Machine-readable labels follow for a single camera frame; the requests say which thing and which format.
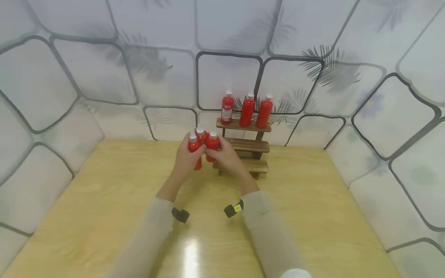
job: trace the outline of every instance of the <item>hand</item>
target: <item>hand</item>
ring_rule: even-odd
[[[179,145],[178,151],[176,152],[176,161],[174,163],[173,170],[171,171],[164,185],[156,194],[156,197],[174,202],[187,175],[190,173],[190,171],[193,171],[196,163],[206,151],[206,146],[202,145],[197,151],[191,153],[188,145],[189,133],[186,134]]]
[[[197,151],[191,153],[189,151],[189,133],[187,133],[176,152],[172,174],[185,178],[190,171],[194,170],[196,163],[205,151],[206,145],[202,145]]]
[[[219,136],[221,151],[207,149],[206,154],[216,159],[229,173],[236,177],[250,177],[249,170],[239,158],[232,145],[224,137]]]

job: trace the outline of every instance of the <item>beige sleeve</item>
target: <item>beige sleeve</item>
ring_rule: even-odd
[[[147,278],[156,256],[173,227],[170,201],[153,198],[130,245],[118,256],[107,278]]]
[[[280,278],[288,270],[303,269],[298,250],[266,195],[256,191],[241,199],[244,220],[266,277]]]

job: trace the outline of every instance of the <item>red bottle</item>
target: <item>red bottle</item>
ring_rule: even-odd
[[[210,131],[210,135],[206,140],[206,147],[208,149],[218,149],[219,147],[219,138],[218,135],[216,134],[216,131]],[[208,162],[214,162],[215,159],[213,157],[209,157],[208,155],[206,155],[206,160]]]
[[[239,119],[240,126],[249,126],[252,119],[253,110],[255,109],[255,100],[253,92],[250,92],[243,102],[243,108],[241,108],[241,118]]]
[[[198,142],[198,138],[194,132],[194,130],[190,131],[190,137],[189,137],[189,151],[191,153],[196,152],[199,147],[201,147],[201,143]],[[201,158],[199,158],[198,162],[196,163],[195,170],[199,170],[202,168],[202,161]]]
[[[204,130],[200,125],[196,128],[196,136],[198,137],[198,142],[201,143],[201,145],[206,143],[207,137],[209,137],[209,134],[207,131]]]
[[[232,120],[233,104],[235,103],[235,100],[232,98],[232,91],[227,90],[226,96],[222,100],[221,123],[228,125]]]
[[[269,120],[273,106],[272,95],[267,94],[266,99],[261,102],[261,106],[259,107],[258,117],[255,124],[256,127],[263,129],[267,126],[267,120]]]

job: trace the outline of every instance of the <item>gray outline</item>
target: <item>gray outline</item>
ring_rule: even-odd
[[[18,42],[21,42],[22,40],[24,40],[25,38],[27,38],[29,36],[36,35],[37,32],[39,31],[39,24],[38,24],[38,22],[36,22],[35,18],[31,14],[29,14],[29,11],[27,9],[27,2],[26,2],[26,0],[19,0],[19,1],[22,3],[23,7],[25,8],[26,12],[28,13],[28,15],[29,15],[29,17],[30,17],[34,27],[32,28],[31,31],[25,32],[24,34],[20,35],[18,38],[13,39],[13,40],[9,40],[9,41],[6,41],[6,42],[0,44],[0,49],[7,48],[8,46],[10,46],[12,44],[16,44]]]
[[[403,59],[408,55],[408,53],[411,51],[411,49],[414,47],[414,45],[420,40],[420,38],[422,37],[422,35],[425,33],[426,29],[433,23],[434,19],[436,19],[436,17],[439,15],[439,13],[441,13],[442,9],[445,7],[445,2],[441,5],[441,7],[438,9],[438,11],[434,14],[434,16],[432,17],[432,19],[428,22],[428,24],[425,26],[425,28],[422,30],[422,32],[420,32],[420,34],[417,36],[417,38],[414,40],[414,42],[411,44],[411,46],[408,48],[408,50],[403,54],[403,56],[400,58],[400,60],[396,63],[396,73],[398,73],[403,79],[405,80],[409,80],[409,78],[407,78],[406,76],[403,75],[403,73],[400,71],[400,64],[402,63]],[[430,98],[424,96],[423,94],[421,94],[419,92],[419,90],[417,90],[417,88],[414,86],[414,84],[412,83],[411,80],[409,80],[410,86],[411,88],[416,92],[417,95],[419,95],[421,98],[423,98],[424,100],[439,106],[439,107],[445,107],[445,102],[438,102],[438,101],[433,101]]]
[[[355,125],[354,120],[355,117],[357,116],[358,112],[363,108],[363,106],[366,104],[366,102],[378,91],[378,89],[383,85],[383,83],[391,78],[391,77],[396,77],[403,85],[405,85],[406,87],[408,87],[408,90],[410,91],[410,93],[418,100],[420,101],[422,104],[430,107],[433,112],[434,112],[434,117],[432,118],[432,120],[427,123],[423,128],[421,128],[419,131],[417,131],[411,138],[409,138],[405,143],[403,143],[397,150],[394,151],[393,154],[391,154],[389,157],[384,157],[382,155],[380,155],[380,153],[376,150],[376,148],[374,147],[374,145],[360,132],[360,130],[358,129],[358,127]],[[415,142],[417,142],[420,138],[422,138],[427,132],[429,132],[431,129],[429,129],[429,126],[431,125],[431,123],[434,123],[435,120],[439,119],[441,116],[441,110],[423,100],[422,98],[420,98],[411,88],[410,84],[408,82],[406,82],[405,80],[403,80],[398,73],[390,73],[387,76],[384,77],[384,79],[376,86],[375,90],[372,91],[368,97],[364,100],[363,104],[359,106],[359,108],[357,109],[357,111],[355,112],[355,114],[352,116],[351,118],[351,124],[356,128],[358,134],[368,142],[368,144],[372,147],[372,149],[374,150],[374,152],[380,157],[381,160],[392,160],[394,158],[396,158],[397,156],[401,155],[405,150],[407,150],[410,146],[412,146]]]
[[[368,171],[365,172],[364,174],[361,174],[360,176],[353,178],[353,179],[349,182],[349,184],[346,185],[347,188],[350,188],[350,187],[351,187],[351,184],[352,184],[353,182],[355,182],[355,181],[357,181],[357,180],[360,180],[360,179],[363,178],[364,176],[369,175],[369,174],[372,173],[374,170],[376,170],[377,168],[379,168],[379,167],[380,167],[380,163],[381,163],[382,160],[381,160],[381,159],[379,158],[379,156],[374,152],[374,150],[371,148],[371,146],[370,146],[365,140],[363,140],[363,138],[358,134],[356,128],[355,128],[352,124],[346,124],[345,127],[347,127],[347,126],[352,127],[352,130],[354,130],[354,132],[357,134],[357,137],[359,138],[359,140],[362,141],[362,142],[366,145],[366,147],[369,149],[369,151],[372,153],[372,155],[377,159],[377,165],[376,165],[375,167],[371,168],[370,170],[368,170]]]
[[[54,46],[51,43],[49,43],[47,40],[42,38],[41,36],[37,36],[37,35],[29,36],[29,37],[25,38],[24,40],[22,40],[19,43],[12,44],[9,47],[6,47],[6,48],[0,50],[0,55],[5,53],[5,52],[7,52],[7,51],[9,51],[9,50],[12,50],[13,48],[15,48],[17,46],[24,45],[25,43],[27,43],[30,40],[40,40],[44,44],[46,44],[48,46],[48,48],[51,50],[51,52],[53,53],[54,58],[57,60],[57,62],[59,63],[60,67],[62,68],[62,70],[65,71],[64,65],[61,64],[61,61],[59,60],[60,59],[59,53],[54,48]],[[80,99],[79,91],[76,88],[77,85],[76,85],[75,81],[72,78],[70,78],[69,75],[67,75],[67,78],[70,81],[71,85],[74,87],[74,90],[76,91],[77,96],[74,99],[74,101],[72,102],[72,104],[70,105],[70,107],[68,108],[68,110],[64,114],[62,114],[60,116],[60,118],[58,118],[55,122],[53,122],[52,124],[50,124],[49,126],[47,126],[44,129],[41,129],[41,130],[33,129],[31,127],[31,125],[29,124],[28,120],[26,120],[26,118],[24,117],[24,115],[19,111],[19,109],[15,106],[15,104],[2,91],[0,91],[0,96],[2,96],[6,100],[6,102],[8,102],[8,104],[11,107],[13,107],[13,109],[15,110],[17,115],[20,117],[20,119],[23,121],[23,123],[31,131],[32,134],[41,134],[41,133],[45,132],[46,130],[50,129],[51,127],[55,126],[57,123],[59,123],[68,114],[68,112],[70,112],[73,109],[75,103]]]
[[[387,71],[386,68],[379,66],[377,64],[371,64],[371,63],[346,63],[346,62],[340,62],[340,61],[336,61],[337,64],[342,64],[342,65],[346,65],[346,66],[365,66],[365,67],[371,67],[371,68],[377,68],[379,70],[382,71],[382,76],[381,78],[378,80],[378,82],[376,83],[376,85],[371,89],[370,94],[376,89],[376,87],[382,82],[382,80],[385,78],[385,76],[387,75]],[[363,100],[363,103],[361,103],[351,114],[349,115],[340,115],[343,116],[345,118],[351,118],[355,113],[357,113],[358,109],[364,105],[365,101]]]
[[[263,67],[263,59],[260,56],[255,55],[246,55],[246,54],[236,54],[236,53],[220,53],[220,52],[207,52],[207,51],[200,51],[198,54],[196,54],[195,58],[195,84],[196,84],[196,106],[201,111],[221,111],[221,109],[207,109],[201,107],[199,105],[199,58],[204,55],[209,56],[230,56],[230,57],[238,57],[238,58],[250,58],[250,59],[256,59],[259,62],[259,68],[258,68],[258,75],[255,81],[255,89],[256,84],[259,82],[258,79],[261,82],[260,74],[262,75],[261,68]],[[256,98],[256,95],[258,94],[258,90],[254,89],[254,95]]]
[[[284,146],[286,147],[287,144],[289,143],[289,141],[291,140],[292,135],[294,135],[295,129],[297,128],[298,124],[300,123],[301,119],[305,118],[305,117],[323,117],[323,118],[327,118],[327,119],[341,119],[343,120],[343,124],[342,126],[338,129],[338,131],[334,134],[334,136],[332,137],[332,139],[326,144],[326,146],[323,148],[324,150],[330,145],[330,143],[337,137],[337,135],[340,133],[340,131],[343,129],[343,127],[346,125],[346,119],[344,117],[341,116],[337,116],[337,117],[333,117],[333,116],[324,116],[324,115],[314,115],[314,114],[305,114],[303,116],[301,116],[297,123],[295,124],[294,129],[291,132],[291,135],[289,136],[289,138],[287,139],[286,144],[284,144]]]
[[[399,249],[402,249],[404,247],[416,245],[417,243],[421,243],[421,242],[426,242],[426,243],[429,243],[429,244],[433,245],[434,247],[436,247],[442,253],[442,255],[445,256],[445,250],[443,250],[442,246],[440,246],[437,242],[435,242],[434,240],[432,240],[430,238],[418,238],[418,239],[412,240],[410,242],[402,243],[402,244],[396,245],[394,247],[388,248],[388,250],[386,250],[386,252],[390,253],[390,252],[393,252],[395,250],[399,250]]]
[[[44,148],[46,148],[47,150],[49,150],[51,153],[53,153],[55,156],[57,156],[61,161],[62,161],[62,163],[66,166],[66,168],[67,168],[67,170],[70,172],[70,174],[71,174],[71,180],[73,180],[74,179],[74,172],[73,172],[73,170],[70,168],[70,166],[68,165],[68,163],[65,161],[65,159],[59,154],[59,153],[57,153],[55,150],[53,150],[51,147],[49,147],[48,145],[46,145],[45,143],[43,143],[43,142],[34,142],[34,144],[31,146],[31,148],[28,150],[28,152],[26,153],[26,155],[23,157],[23,159],[21,160],[21,162],[20,162],[20,164],[13,170],[13,171],[11,171],[11,173],[9,174],[9,175],[7,175],[7,178],[6,179],[4,179],[4,180],[2,180],[2,182],[0,183],[0,187],[2,186],[2,185],[4,185],[16,172],[17,172],[17,170],[20,168],[20,166],[22,166],[22,164],[25,162],[25,160],[28,158],[28,156],[29,156],[29,154],[36,148],[36,147],[38,147],[38,146],[42,146],[42,147],[44,147]],[[26,233],[26,232],[24,232],[24,231],[22,231],[22,230],[20,230],[20,229],[17,229],[17,228],[15,228],[15,227],[13,227],[13,226],[10,226],[10,225],[8,225],[8,224],[6,224],[6,223],[3,223],[3,222],[1,222],[0,221],[0,227],[3,227],[3,228],[5,228],[5,229],[7,229],[7,230],[10,230],[10,231],[12,231],[12,232],[15,232],[15,233],[18,233],[18,234],[21,234],[21,235],[23,235],[23,236],[26,236],[26,237],[31,237],[34,233]]]
[[[34,22],[37,22],[40,25],[40,27],[45,32],[50,34],[51,36],[54,36],[57,39],[61,39],[61,40],[95,40],[95,38],[91,38],[91,37],[76,36],[76,35],[64,35],[64,34],[56,33],[56,32],[53,32],[53,31],[49,30],[40,21],[40,19],[37,16],[36,12],[32,8],[32,5],[27,0],[24,0],[24,1],[25,1],[25,7],[26,7],[28,13],[30,14],[31,18],[34,20]],[[107,6],[107,9],[108,9],[108,14],[109,14],[110,19],[111,19],[111,24],[112,24],[112,26],[114,28],[114,36],[111,37],[111,38],[101,38],[101,39],[106,40],[108,42],[113,42],[113,41],[117,40],[117,38],[118,38],[116,22],[114,21],[114,16],[113,16],[113,12],[111,11],[111,5],[109,4],[109,1],[108,0],[104,0],[104,1],[105,1],[106,6]]]
[[[155,141],[159,141],[158,139],[156,139],[156,137],[153,134],[153,130],[151,129],[151,125],[150,125],[150,121],[148,119],[146,110],[148,108],[167,108],[167,109],[182,109],[182,110],[190,110],[194,113],[195,116],[195,128],[198,126],[198,113],[196,113],[195,109],[192,108],[187,108],[187,107],[182,107],[182,106],[177,106],[177,105],[145,105],[142,108],[142,112],[144,113],[145,119],[147,120],[147,125],[148,128],[150,129],[150,133],[151,133],[151,137],[153,138],[153,140]]]
[[[11,168],[8,169],[9,172],[15,172],[16,171],[15,169],[18,168],[23,163],[23,160],[28,156],[28,152],[30,151],[32,145],[34,144],[34,138],[32,136],[32,133],[30,132],[29,127],[23,121],[24,117],[21,114],[21,112],[17,109],[17,107],[15,107],[14,104],[12,104],[12,102],[7,97],[5,97],[5,94],[0,89],[0,100],[1,99],[3,99],[5,105],[11,111],[13,117],[17,119],[22,129],[26,132],[30,142],[28,146],[26,146],[25,150],[21,152],[20,158],[17,161],[15,161],[14,165]],[[7,173],[3,178],[0,179],[0,186],[2,186],[9,178],[10,178],[10,173]]]
[[[305,100],[301,110],[296,112],[296,113],[282,113],[282,114],[280,114],[280,113],[271,113],[271,115],[298,115],[298,114],[303,113],[304,109],[306,108],[307,104],[309,103],[309,99],[311,98],[311,96],[313,95],[313,93],[315,91],[316,85],[318,84],[318,80],[321,77],[321,73],[323,72],[323,69],[325,68],[324,60],[320,59],[320,58],[316,58],[316,57],[294,57],[294,58],[289,58],[289,57],[288,58],[285,58],[285,57],[269,57],[269,58],[267,58],[264,61],[264,63],[262,65],[260,65],[260,70],[258,72],[258,79],[257,79],[256,84],[255,84],[255,91],[254,91],[255,99],[257,98],[257,95],[258,95],[258,90],[259,90],[259,87],[261,85],[261,80],[263,78],[263,73],[264,73],[264,69],[266,67],[266,64],[268,62],[272,61],[272,60],[280,60],[280,61],[288,61],[288,62],[293,62],[293,61],[311,61],[311,62],[318,62],[318,63],[320,63],[320,65],[321,65],[320,72],[318,73],[318,76],[315,79],[314,84],[312,85],[312,88],[309,91],[309,94],[307,95],[307,98],[306,98],[306,100]]]
[[[439,118],[439,119],[434,119],[433,121],[431,121],[430,123],[428,123],[428,125],[425,126],[425,128],[428,129],[427,132],[425,132],[424,134],[421,134],[419,136],[419,138],[416,138],[416,140],[408,147],[406,147],[406,149],[403,150],[403,152],[401,152],[399,155],[397,155],[396,157],[392,158],[389,163],[388,163],[388,168],[389,171],[391,171],[392,175],[394,176],[394,178],[396,179],[396,181],[400,184],[400,186],[402,187],[403,191],[405,192],[406,196],[408,197],[409,201],[412,203],[414,209],[417,211],[417,213],[419,213],[419,216],[422,218],[423,222],[425,223],[425,225],[430,228],[430,230],[433,230],[435,232],[445,232],[445,226],[444,227],[436,227],[432,224],[430,224],[426,218],[423,216],[422,212],[420,211],[420,209],[417,207],[415,201],[413,200],[413,198],[411,197],[411,195],[409,194],[409,191],[406,189],[405,185],[402,183],[402,181],[399,179],[398,175],[396,174],[396,172],[392,169],[392,163],[394,162],[394,160],[396,160],[402,153],[404,153],[408,148],[410,148],[413,144],[417,143],[421,138],[423,138],[423,136],[425,136],[426,134],[428,134],[432,129],[436,128],[440,123],[445,121],[445,117]]]
[[[274,22],[274,18],[275,18],[275,12],[276,12],[276,8],[277,8],[277,4],[278,2],[282,2],[283,0],[276,0],[277,3],[275,4],[275,8],[274,8],[274,12],[272,14],[272,22],[271,22],[271,27],[273,25]],[[195,44],[196,47],[198,48],[199,52],[204,51],[204,52],[218,52],[220,54],[231,54],[234,53],[235,50],[233,49],[225,49],[225,50],[218,50],[218,49],[208,49],[203,47],[200,43],[199,43],[199,39],[198,39],[198,0],[194,0],[194,27],[195,27]],[[265,44],[265,48],[261,49],[259,52],[241,52],[241,51],[236,51],[236,53],[238,55],[250,55],[250,56],[261,56],[264,53],[266,53],[266,49],[267,49],[267,40],[269,39],[269,35],[271,34],[271,38],[273,38],[273,32],[271,33],[271,29],[269,29],[269,32],[267,32],[267,38],[266,38],[266,44]]]
[[[26,232],[24,232],[22,230],[19,230],[19,229],[14,228],[14,227],[6,224],[6,223],[3,223],[2,221],[0,221],[0,228],[4,228],[5,230],[8,230],[10,232],[14,232],[16,234],[22,235],[22,236],[27,237],[27,238],[30,238],[34,234],[34,233],[28,234],[28,233],[26,233]]]
[[[76,83],[76,86],[79,88],[80,95],[81,95],[82,97],[84,97],[85,99],[89,100],[89,101],[98,101],[98,102],[109,103],[109,104],[115,104],[115,105],[138,105],[138,104],[139,104],[139,97],[138,97],[138,94],[136,93],[136,89],[135,89],[135,86],[134,86],[134,81],[133,81],[132,77],[130,76],[130,70],[129,70],[129,67],[128,67],[127,57],[124,55],[124,50],[122,49],[122,47],[121,47],[119,44],[117,44],[117,43],[115,43],[115,42],[103,42],[102,40],[97,40],[97,41],[93,41],[93,40],[84,41],[84,40],[83,40],[83,41],[79,41],[79,40],[59,39],[59,38],[56,38],[55,36],[51,36],[51,37],[49,38],[49,41],[50,41],[50,43],[53,45],[53,47],[54,47],[55,49],[57,49],[57,48],[56,48],[56,45],[55,45],[55,43],[54,43],[55,40],[71,41],[71,42],[80,42],[80,43],[86,43],[86,44],[107,44],[107,45],[111,45],[111,46],[116,47],[116,48],[119,50],[119,52],[121,53],[122,58],[124,59],[125,69],[127,70],[128,78],[129,78],[129,80],[130,80],[131,86],[132,86],[132,88],[133,88],[133,94],[134,94],[134,97],[135,97],[135,99],[136,99],[135,102],[132,102],[132,103],[125,103],[125,102],[112,102],[112,101],[96,100],[96,99],[87,97],[87,96],[82,92],[82,89],[80,89],[80,87],[78,87],[77,83]],[[65,64],[65,62],[63,61],[63,59],[62,59],[62,57],[60,56],[60,54],[58,54],[58,55],[59,55],[59,57],[60,57],[60,61],[59,61],[59,63],[61,64],[61,66],[63,65],[64,70],[66,70],[66,72],[65,72],[66,75],[69,76],[69,77],[71,77],[71,78],[74,80],[74,76],[72,75],[72,73],[71,73],[70,70],[68,69],[68,66]]]
[[[333,44],[332,47],[331,47],[331,50],[330,50],[328,53],[326,53],[325,56],[317,57],[317,58],[324,59],[324,58],[326,58],[327,56],[329,56],[329,55],[332,53],[332,51],[334,50],[335,46],[337,45],[337,42],[340,40],[340,37],[341,37],[341,35],[343,34],[343,31],[345,30],[346,26],[348,25],[348,23],[349,23],[349,21],[350,21],[352,15],[353,15],[353,13],[355,12],[355,10],[356,10],[358,4],[360,3],[360,1],[361,1],[361,0],[357,0],[357,1],[354,3],[354,5],[352,6],[351,11],[349,12],[348,16],[346,17],[346,20],[345,20],[345,22],[343,23],[343,26],[341,27],[340,32],[339,32],[339,34],[337,35],[337,38],[335,39],[334,44]],[[274,36],[274,32],[275,32],[275,28],[276,28],[276,24],[277,24],[277,23],[275,22],[275,26],[273,27],[273,32],[272,32],[272,36],[271,36],[271,41],[272,41],[273,36]],[[292,57],[306,57],[306,58],[307,58],[307,57],[309,57],[309,56],[298,56],[298,55],[282,55],[282,54],[275,54],[275,53],[273,53],[272,50],[270,49],[270,44],[267,45],[266,48],[267,48],[267,53],[268,53],[269,56],[271,56],[271,57],[281,57],[281,58],[292,58]]]
[[[127,54],[126,54],[126,50],[127,50],[128,48],[156,48],[156,49],[159,50],[159,51],[180,52],[180,53],[189,54],[190,57],[192,58],[192,68],[193,68],[193,76],[192,76],[192,78],[193,78],[193,94],[194,94],[194,95],[193,95],[193,101],[194,101],[194,104],[193,104],[193,106],[190,107],[190,108],[194,108],[194,107],[196,106],[196,100],[197,100],[196,73],[197,73],[197,72],[196,72],[196,63],[195,63],[196,56],[195,56],[195,54],[193,53],[193,51],[188,50],[188,49],[179,49],[179,48],[172,48],[172,47],[152,47],[152,46],[142,46],[142,45],[127,44],[127,45],[124,46],[124,48],[123,48],[123,53],[124,53],[125,55],[127,55]],[[140,93],[138,92],[138,88],[137,88],[137,86],[136,86],[136,82],[134,81],[133,72],[132,72],[129,68],[127,68],[127,69],[128,69],[128,73],[129,73],[129,75],[130,75],[130,78],[132,79],[132,82],[133,82],[133,84],[134,84],[133,88],[134,88],[134,91],[135,91],[136,95],[138,96],[138,101],[139,101],[141,104],[144,104],[144,103],[142,103],[142,102],[140,101],[140,97],[139,97],[139,94],[140,94]]]
[[[35,147],[38,146],[43,146],[45,148],[47,148],[50,152],[52,152],[53,154],[55,154],[58,158],[60,158],[60,160],[62,160],[63,164],[65,164],[66,168],[68,169],[68,171],[71,173],[72,178],[74,178],[74,171],[70,168],[70,166],[68,165],[68,163],[66,162],[66,160],[55,150],[53,150],[50,146],[48,146],[47,144],[43,143],[43,142],[34,142],[32,144],[32,146],[27,150],[26,154],[22,157],[22,159],[20,160],[20,162],[16,165],[15,169],[13,169],[8,175],[6,175],[5,178],[3,178],[0,182],[0,187],[2,185],[4,185],[16,172],[17,170],[20,168],[20,166],[22,166],[22,164],[25,162],[25,160],[28,158],[29,154],[34,150]]]

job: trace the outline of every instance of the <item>rounded square pattern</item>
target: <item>rounded square pattern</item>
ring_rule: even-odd
[[[197,0],[199,47],[235,53],[266,50],[276,0]]]
[[[349,190],[385,249],[429,235],[391,172],[376,169],[354,181]]]
[[[358,130],[383,157],[391,156],[434,118],[396,77],[390,77],[354,117]]]
[[[117,104],[137,101],[124,57],[114,45],[66,40],[54,45],[86,97]]]
[[[342,62],[334,65],[326,64],[310,98],[315,109],[308,106],[305,113],[315,110],[325,115],[350,116],[385,75],[380,68],[367,65]]]
[[[182,141],[196,128],[196,112],[191,109],[147,107],[145,113],[157,140]]]
[[[77,172],[104,134],[91,112],[81,104],[43,134],[45,143],[57,151]]]
[[[48,45],[37,39],[0,55],[0,84],[37,131],[57,121],[77,98]]]
[[[129,47],[125,48],[125,55],[141,103],[194,107],[195,70],[191,53]]]
[[[343,125],[341,119],[318,116],[301,117],[287,145],[326,147]]]
[[[420,242],[389,253],[403,277],[443,277],[445,256],[432,244]]]
[[[0,186],[32,144],[32,137],[13,110],[0,97]]]
[[[284,0],[271,51],[279,55],[302,56],[308,49],[332,45],[355,2]]]
[[[32,0],[29,3],[42,24],[52,32],[107,39],[114,36],[114,32],[100,36],[94,31],[98,26],[113,28],[106,0]]]
[[[337,135],[326,149],[346,186],[377,167],[377,158],[351,126]]]
[[[36,29],[22,1],[0,2],[0,48],[31,35]]]
[[[27,237],[0,227],[0,276],[3,275],[27,241]]]
[[[396,158],[394,172],[425,219],[445,228],[445,122]]]
[[[33,233],[71,178],[60,158],[43,146],[35,147],[0,186],[0,221]]]
[[[442,65],[445,56],[438,55],[445,48],[445,36],[440,36],[445,26],[445,9],[437,15],[400,63],[400,72],[412,81],[421,95],[445,106]]]
[[[307,76],[301,61],[269,60],[264,66],[258,98],[264,99],[271,93],[274,96],[274,113],[295,114],[303,109],[313,86],[314,82]]]
[[[152,139],[147,120],[139,105],[116,105],[85,101],[106,138]]]
[[[337,47],[360,54],[354,62],[378,64],[392,72],[441,5],[442,1],[360,1]]]
[[[259,61],[254,58],[201,55],[198,58],[198,107],[221,109],[226,90],[233,98],[244,97],[255,88]]]
[[[117,29],[144,40],[134,45],[189,48],[194,43],[194,0],[110,0]]]

